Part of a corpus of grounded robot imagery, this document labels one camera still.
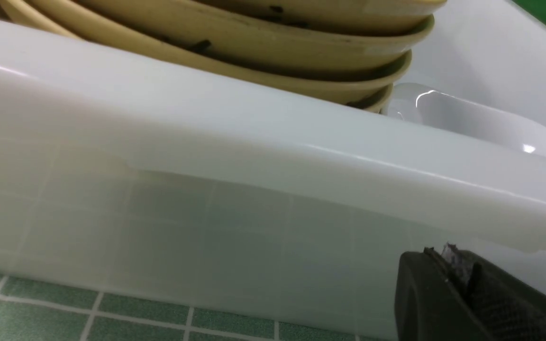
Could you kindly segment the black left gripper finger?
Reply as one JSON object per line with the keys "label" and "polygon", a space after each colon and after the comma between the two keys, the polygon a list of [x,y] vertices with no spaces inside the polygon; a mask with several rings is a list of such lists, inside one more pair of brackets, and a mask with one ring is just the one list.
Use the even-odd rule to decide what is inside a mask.
{"label": "black left gripper finger", "polygon": [[546,341],[546,295],[454,244],[400,256],[394,317],[400,341]]}

